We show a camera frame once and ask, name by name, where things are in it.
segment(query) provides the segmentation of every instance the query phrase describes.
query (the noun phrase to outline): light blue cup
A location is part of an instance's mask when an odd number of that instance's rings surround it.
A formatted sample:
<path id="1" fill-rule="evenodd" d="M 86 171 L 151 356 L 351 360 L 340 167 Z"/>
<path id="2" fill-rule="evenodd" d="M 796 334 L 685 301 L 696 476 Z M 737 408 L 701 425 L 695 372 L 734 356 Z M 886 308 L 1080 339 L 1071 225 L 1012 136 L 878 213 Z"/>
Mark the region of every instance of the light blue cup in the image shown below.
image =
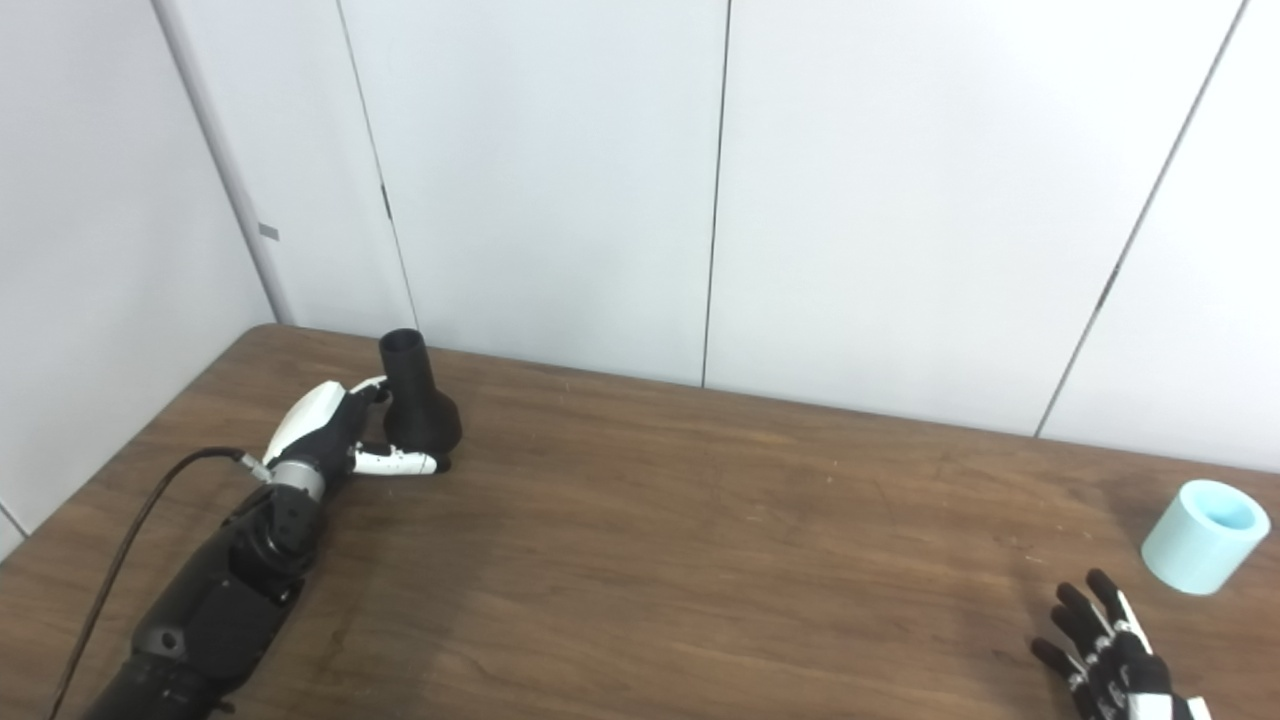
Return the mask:
<path id="1" fill-rule="evenodd" d="M 1256 500 L 1217 480 L 1190 480 L 1142 543 L 1142 559 L 1165 584 L 1213 594 L 1271 532 Z"/>

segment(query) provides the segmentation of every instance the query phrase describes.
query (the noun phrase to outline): black forearm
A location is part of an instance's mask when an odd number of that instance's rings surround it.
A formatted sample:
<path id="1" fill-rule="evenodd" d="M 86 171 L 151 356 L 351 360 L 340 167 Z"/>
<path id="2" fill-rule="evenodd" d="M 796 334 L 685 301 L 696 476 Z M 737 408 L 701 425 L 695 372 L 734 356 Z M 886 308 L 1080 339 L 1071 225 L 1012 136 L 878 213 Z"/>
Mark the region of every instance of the black forearm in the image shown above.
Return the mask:
<path id="1" fill-rule="evenodd" d="M 205 720 L 220 697 L 192 670 L 150 653 L 131 656 L 83 720 Z"/>
<path id="2" fill-rule="evenodd" d="M 239 688 L 311 566 L 319 503 L 292 487 L 251 495 L 183 565 L 133 633 L 132 655 L 87 720 L 204 720 Z"/>

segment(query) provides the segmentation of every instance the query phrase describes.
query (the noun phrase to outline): white panel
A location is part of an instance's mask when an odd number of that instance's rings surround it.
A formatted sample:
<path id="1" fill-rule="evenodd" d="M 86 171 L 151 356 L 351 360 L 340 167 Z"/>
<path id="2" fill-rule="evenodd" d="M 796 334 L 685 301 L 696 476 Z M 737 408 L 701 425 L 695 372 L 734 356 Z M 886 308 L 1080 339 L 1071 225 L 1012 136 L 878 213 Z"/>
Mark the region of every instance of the white panel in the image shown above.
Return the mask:
<path id="1" fill-rule="evenodd" d="M 160 0 L 291 320 L 413 324 L 337 3 Z"/>
<path id="2" fill-rule="evenodd" d="M 699 382 L 724 1 L 343 8 L 430 342 Z"/>
<path id="3" fill-rule="evenodd" d="M 19 544 L 22 544 L 22 533 L 8 518 L 0 515 L 0 560 L 9 557 L 9 553 Z"/>
<path id="4" fill-rule="evenodd" d="M 31 530 L 270 311 L 151 5 L 0 4 L 0 500 Z"/>
<path id="5" fill-rule="evenodd" d="M 1044 437 L 1280 470 L 1276 38 L 1251 3 Z"/>
<path id="6" fill-rule="evenodd" d="M 1034 432 L 1234 9 L 735 3 L 707 384 Z"/>

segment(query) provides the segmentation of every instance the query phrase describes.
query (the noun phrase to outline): black vase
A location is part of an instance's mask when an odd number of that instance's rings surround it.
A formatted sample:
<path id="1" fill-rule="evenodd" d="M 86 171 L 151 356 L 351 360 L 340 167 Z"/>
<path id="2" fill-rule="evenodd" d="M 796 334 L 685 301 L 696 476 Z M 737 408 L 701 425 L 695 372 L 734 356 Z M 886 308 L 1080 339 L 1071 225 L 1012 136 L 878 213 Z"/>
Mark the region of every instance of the black vase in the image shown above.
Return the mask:
<path id="1" fill-rule="evenodd" d="M 390 407 L 383 419 L 387 442 L 407 452 L 443 456 L 462 439 L 458 406 L 435 387 L 422 333 L 404 328 L 378 341 L 387 370 Z"/>

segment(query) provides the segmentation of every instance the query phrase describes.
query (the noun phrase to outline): wood grain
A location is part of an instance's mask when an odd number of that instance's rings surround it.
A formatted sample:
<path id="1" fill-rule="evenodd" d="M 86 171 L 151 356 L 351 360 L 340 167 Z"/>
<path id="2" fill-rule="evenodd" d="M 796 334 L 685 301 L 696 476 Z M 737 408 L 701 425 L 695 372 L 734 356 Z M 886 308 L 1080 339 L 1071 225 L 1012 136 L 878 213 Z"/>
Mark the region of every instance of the wood grain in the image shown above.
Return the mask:
<path id="1" fill-rule="evenodd" d="M 1189 478 L 1280 507 L 1275 475 L 433 351 L 449 474 L 361 478 L 237 717 L 1071 717 L 1025 650 L 1057 582 L 1106 568 L 1184 693 L 1280 706 L 1280 548 L 1217 596 L 1135 542 Z M 261 452 L 374 341 L 251 331 L 0 566 L 0 716 L 44 708 L 141 497 L 188 450 Z M 31 478 L 29 482 L 40 482 Z M 143 529 L 67 717 L 251 486 L 197 465 Z"/>

